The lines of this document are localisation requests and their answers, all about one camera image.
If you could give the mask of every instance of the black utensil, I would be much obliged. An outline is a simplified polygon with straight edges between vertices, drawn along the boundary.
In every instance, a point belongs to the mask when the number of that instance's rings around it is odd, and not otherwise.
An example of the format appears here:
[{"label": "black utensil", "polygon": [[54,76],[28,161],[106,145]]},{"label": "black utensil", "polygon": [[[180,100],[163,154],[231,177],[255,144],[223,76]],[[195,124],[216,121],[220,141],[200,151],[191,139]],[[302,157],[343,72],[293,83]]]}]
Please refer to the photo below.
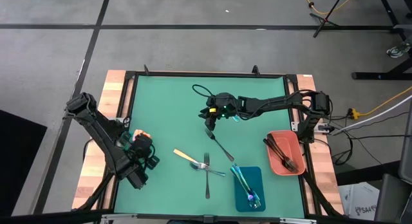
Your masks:
[{"label": "black utensil", "polygon": [[211,130],[209,130],[209,129],[205,129],[205,131],[206,131],[206,134],[209,136],[209,138],[211,138],[211,139],[214,140],[216,143],[218,143],[218,145],[219,145],[220,148],[223,150],[223,152],[225,152],[227,158],[229,158],[229,160],[230,160],[231,162],[233,162],[233,161],[234,161],[233,156],[230,155],[230,154],[226,151],[226,149],[225,149],[222,145],[219,144],[219,142],[217,141],[217,139],[216,139],[216,137],[214,136],[213,132],[212,132]]},{"label": "black utensil", "polygon": [[267,139],[263,139],[263,142],[275,152],[275,154],[278,155],[278,157],[281,159],[281,163],[283,167],[288,169],[289,171],[296,173],[297,172],[297,166],[296,163],[293,162],[287,155],[282,151],[282,149],[277,145],[275,139],[271,134],[267,135]]},{"label": "black utensil", "polygon": [[[209,158],[209,153],[205,153],[205,164],[209,166],[210,164],[210,158]],[[211,194],[209,192],[209,172],[206,171],[206,199],[209,199],[211,197]]]}]

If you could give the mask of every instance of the green mat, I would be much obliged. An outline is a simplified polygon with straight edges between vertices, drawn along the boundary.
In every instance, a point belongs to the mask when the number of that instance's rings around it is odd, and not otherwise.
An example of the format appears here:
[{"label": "green mat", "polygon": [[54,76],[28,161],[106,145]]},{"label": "green mat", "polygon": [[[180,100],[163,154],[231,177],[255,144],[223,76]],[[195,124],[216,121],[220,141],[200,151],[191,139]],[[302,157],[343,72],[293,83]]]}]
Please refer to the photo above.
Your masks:
[{"label": "green mat", "polygon": [[[266,210],[238,212],[231,162],[204,131],[204,119],[198,114],[207,98],[196,94],[191,89],[193,84],[205,86],[214,94],[229,92],[235,97],[285,95],[283,79],[139,76],[130,130],[143,129],[152,136],[160,163],[146,171],[149,179],[140,190],[127,180],[120,182],[115,212],[303,218],[298,177],[275,175],[262,142],[269,131],[290,129],[288,111],[268,112],[247,121],[229,118],[216,122],[214,134],[235,162],[262,170]],[[190,168],[187,160],[173,153],[175,148],[201,162],[204,152],[209,152],[211,167],[227,173],[226,177],[209,175],[210,199],[205,199],[205,172]]]}]

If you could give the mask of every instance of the orange plate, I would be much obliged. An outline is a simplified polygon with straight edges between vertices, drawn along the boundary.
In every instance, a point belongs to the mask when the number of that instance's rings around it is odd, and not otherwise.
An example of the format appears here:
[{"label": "orange plate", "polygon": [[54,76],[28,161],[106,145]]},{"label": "orange plate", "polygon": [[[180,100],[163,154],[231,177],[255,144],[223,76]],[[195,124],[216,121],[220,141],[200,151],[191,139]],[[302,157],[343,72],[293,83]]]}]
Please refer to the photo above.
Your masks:
[{"label": "orange plate", "polygon": [[296,134],[293,131],[271,131],[269,133],[272,134],[276,144],[282,149],[286,156],[293,160],[297,165],[297,173],[290,172],[283,167],[278,155],[273,152],[269,146],[266,146],[272,171],[280,176],[295,176],[302,174],[304,172],[304,162]]}]

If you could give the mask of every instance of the black panel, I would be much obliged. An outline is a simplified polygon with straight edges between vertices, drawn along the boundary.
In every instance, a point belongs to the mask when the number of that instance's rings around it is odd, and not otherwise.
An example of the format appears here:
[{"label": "black panel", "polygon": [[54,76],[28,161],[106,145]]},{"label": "black panel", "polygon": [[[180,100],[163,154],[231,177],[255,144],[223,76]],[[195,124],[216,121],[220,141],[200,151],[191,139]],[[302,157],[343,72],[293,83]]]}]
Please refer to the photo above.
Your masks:
[{"label": "black panel", "polygon": [[47,127],[0,110],[0,216],[11,216]]}]

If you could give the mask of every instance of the silver fork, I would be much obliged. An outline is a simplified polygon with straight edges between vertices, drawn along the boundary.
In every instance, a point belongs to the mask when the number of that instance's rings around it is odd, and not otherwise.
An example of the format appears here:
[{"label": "silver fork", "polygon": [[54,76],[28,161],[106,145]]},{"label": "silver fork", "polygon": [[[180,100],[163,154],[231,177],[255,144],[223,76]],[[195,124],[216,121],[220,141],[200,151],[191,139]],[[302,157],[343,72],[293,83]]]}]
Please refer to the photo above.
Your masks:
[{"label": "silver fork", "polygon": [[[209,163],[210,163],[210,158],[209,158],[209,153],[205,153],[205,165],[209,167]],[[206,171],[206,199],[209,199],[211,197],[211,194],[209,192],[209,171]]]},{"label": "silver fork", "polygon": [[190,165],[191,165],[191,167],[192,167],[193,169],[196,169],[196,170],[206,170],[206,171],[209,171],[210,173],[214,173],[214,174],[217,174],[217,175],[219,175],[219,176],[226,176],[226,173],[222,173],[222,172],[219,172],[219,171],[212,170],[212,169],[211,169],[209,166],[207,166],[205,163],[194,163],[194,162],[191,162]]}]

